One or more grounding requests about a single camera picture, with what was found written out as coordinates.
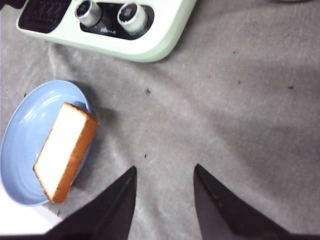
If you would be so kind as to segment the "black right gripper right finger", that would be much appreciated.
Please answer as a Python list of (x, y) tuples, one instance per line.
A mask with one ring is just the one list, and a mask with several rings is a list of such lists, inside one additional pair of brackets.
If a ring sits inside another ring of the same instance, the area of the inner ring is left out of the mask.
[(193, 171), (195, 210), (204, 240), (318, 240), (291, 233), (240, 199), (202, 165)]

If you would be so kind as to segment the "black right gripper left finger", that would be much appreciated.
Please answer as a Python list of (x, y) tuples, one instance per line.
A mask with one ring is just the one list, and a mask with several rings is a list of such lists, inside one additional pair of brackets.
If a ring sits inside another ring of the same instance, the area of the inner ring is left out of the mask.
[(137, 168), (130, 167), (95, 199), (42, 234), (2, 240), (127, 240), (135, 211)]

